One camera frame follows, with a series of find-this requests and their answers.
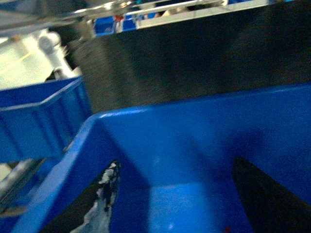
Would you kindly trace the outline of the white-worn left gripper left finger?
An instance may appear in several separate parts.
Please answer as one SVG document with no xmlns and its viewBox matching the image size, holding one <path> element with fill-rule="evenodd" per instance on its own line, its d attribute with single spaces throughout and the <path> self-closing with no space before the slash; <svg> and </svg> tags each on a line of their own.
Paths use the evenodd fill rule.
<svg viewBox="0 0 311 233">
<path fill-rule="evenodd" d="M 113 160 L 42 233 L 108 233 L 118 197 L 121 163 Z"/>
</svg>

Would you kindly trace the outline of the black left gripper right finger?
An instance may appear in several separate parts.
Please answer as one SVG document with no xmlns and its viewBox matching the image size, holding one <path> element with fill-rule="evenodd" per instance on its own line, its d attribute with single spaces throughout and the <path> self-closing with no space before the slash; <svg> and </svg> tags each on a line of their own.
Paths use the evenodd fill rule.
<svg viewBox="0 0 311 233">
<path fill-rule="evenodd" d="M 309 233 L 311 206 L 245 158 L 236 157 L 232 179 L 255 233 Z"/>
</svg>

